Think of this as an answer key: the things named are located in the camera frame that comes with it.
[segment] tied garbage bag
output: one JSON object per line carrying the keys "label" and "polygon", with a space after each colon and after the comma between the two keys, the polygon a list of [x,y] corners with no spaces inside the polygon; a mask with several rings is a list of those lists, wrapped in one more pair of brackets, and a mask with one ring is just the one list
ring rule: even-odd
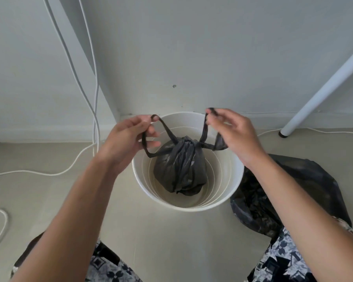
{"label": "tied garbage bag", "polygon": [[[345,207],[336,180],[320,165],[308,159],[270,155],[296,182],[325,209],[327,213],[341,218],[350,226],[352,222]],[[235,216],[246,227],[268,237],[275,237],[282,229],[282,222],[256,180],[245,168],[242,181],[230,198]]]}
{"label": "tied garbage bag", "polygon": [[203,148],[210,150],[224,150],[227,148],[223,138],[218,133],[215,144],[208,144],[208,126],[205,123],[200,140],[191,139],[188,136],[176,137],[160,118],[170,141],[166,142],[155,153],[150,153],[146,148],[146,135],[142,134],[143,148],[149,158],[157,157],[153,174],[155,179],[170,193],[182,193],[186,196],[193,196],[201,191],[207,183],[207,168]]}

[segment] white bucket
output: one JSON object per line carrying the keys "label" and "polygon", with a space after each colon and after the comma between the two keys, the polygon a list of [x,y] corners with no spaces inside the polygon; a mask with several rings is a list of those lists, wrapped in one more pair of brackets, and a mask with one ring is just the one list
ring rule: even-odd
{"label": "white bucket", "polygon": [[[200,139],[204,126],[204,115],[195,112],[171,113],[162,117],[165,124],[177,137],[189,136]],[[161,133],[157,138],[161,145],[170,141],[162,124],[158,121],[154,127]],[[208,129],[207,143],[214,144],[217,132],[211,127]],[[151,153],[159,147],[150,148]],[[194,196],[185,196],[181,193],[169,193],[155,179],[153,168],[155,158],[149,158],[144,150],[139,151],[132,160],[132,167],[137,182],[145,193],[156,202],[180,211],[197,212],[218,206],[235,192],[242,180],[244,166],[238,157],[229,149],[211,151],[203,149],[207,163],[208,182],[201,191]]]}

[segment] person's right arm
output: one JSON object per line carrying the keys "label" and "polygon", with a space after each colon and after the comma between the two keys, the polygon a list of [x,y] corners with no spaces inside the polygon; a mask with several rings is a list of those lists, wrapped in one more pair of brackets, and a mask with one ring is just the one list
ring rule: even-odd
{"label": "person's right arm", "polygon": [[220,117],[207,109],[207,124],[254,173],[315,278],[353,281],[353,235],[267,155],[248,118],[228,109],[216,111]]}

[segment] black rubber foot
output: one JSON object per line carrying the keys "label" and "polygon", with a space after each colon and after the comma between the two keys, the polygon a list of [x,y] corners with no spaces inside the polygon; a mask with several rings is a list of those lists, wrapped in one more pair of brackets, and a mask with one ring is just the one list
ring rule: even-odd
{"label": "black rubber foot", "polygon": [[282,138],[287,138],[287,135],[283,135],[281,132],[278,132],[278,135]]}

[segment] power cord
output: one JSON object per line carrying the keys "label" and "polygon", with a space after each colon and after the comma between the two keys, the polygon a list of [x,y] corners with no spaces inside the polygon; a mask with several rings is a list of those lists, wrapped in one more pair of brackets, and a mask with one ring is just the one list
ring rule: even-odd
{"label": "power cord", "polygon": [[[89,107],[91,113],[93,114],[93,118],[94,118],[94,121],[93,121],[93,143],[90,146],[87,146],[83,150],[81,150],[80,153],[77,155],[76,159],[71,164],[71,166],[69,166],[66,170],[64,170],[62,172],[59,172],[59,173],[42,173],[42,172],[37,172],[37,171],[32,171],[32,170],[14,170],[14,171],[2,172],[2,173],[0,173],[0,175],[10,174],[10,173],[18,173],[18,172],[27,172],[27,173],[37,174],[37,175],[44,175],[44,176],[58,176],[58,175],[61,175],[61,174],[64,174],[64,173],[68,172],[75,165],[76,161],[78,160],[78,158],[80,157],[80,155],[84,151],[86,151],[90,147],[93,147],[95,144],[97,144],[97,151],[99,150],[99,147],[100,147],[100,130],[99,130],[99,124],[98,124],[98,119],[97,119],[97,115],[96,115],[97,114],[98,91],[99,91],[97,64],[96,64],[96,58],[95,58],[95,55],[94,55],[93,42],[92,42],[92,39],[91,39],[91,35],[90,35],[90,31],[89,31],[88,22],[87,22],[87,19],[86,19],[84,7],[82,5],[81,0],[79,0],[80,7],[81,7],[81,10],[82,10],[82,14],[84,16],[86,30],[88,32],[88,37],[89,37],[89,42],[90,42],[90,47],[91,47],[91,53],[92,53],[92,56],[93,56],[94,73],[95,73],[95,76],[96,76],[96,89],[95,89],[95,93],[94,93],[94,108],[92,107],[91,103],[89,102],[89,99],[86,96],[86,94],[84,92],[84,89],[81,86],[80,80],[79,80],[79,78],[77,76],[77,73],[76,73],[76,70],[75,70],[75,66],[73,65],[73,62],[72,62],[71,56],[69,54],[68,48],[66,46],[66,43],[65,43],[65,41],[63,39],[63,36],[61,35],[60,29],[59,29],[59,27],[58,27],[58,25],[56,23],[56,20],[55,20],[54,14],[52,13],[52,9],[50,7],[50,4],[49,4],[48,0],[43,0],[43,1],[44,1],[44,4],[46,5],[47,12],[48,12],[48,14],[49,14],[49,16],[51,18],[51,21],[52,21],[52,23],[54,25],[54,28],[55,28],[55,30],[57,32],[59,40],[60,40],[60,42],[61,42],[61,44],[62,44],[62,46],[64,48],[64,51],[66,53],[66,57],[68,59],[68,63],[70,65],[70,67],[71,67],[71,70],[72,70],[73,76],[74,76],[74,78],[76,80],[76,83],[77,83],[77,85],[78,85],[78,87],[80,89],[80,92],[81,92],[82,96],[84,97],[86,103],[88,104],[88,107]],[[324,131],[321,131],[321,130],[316,130],[314,128],[308,128],[308,129],[314,130],[314,131],[320,132],[320,133],[351,133],[351,134],[353,134],[353,132],[324,132]],[[275,132],[275,131],[279,131],[279,130],[281,130],[281,129],[278,128],[278,129],[275,129],[275,130],[268,130],[266,132],[258,134],[257,136],[262,136],[262,135],[264,135],[266,133]],[[9,218],[8,218],[8,214],[4,210],[0,209],[0,213],[2,213],[4,215],[4,218],[5,218],[4,226],[3,226],[3,228],[1,229],[1,232],[0,232],[0,241],[1,241],[1,239],[5,235],[5,231],[6,231],[7,226],[8,226]]]}

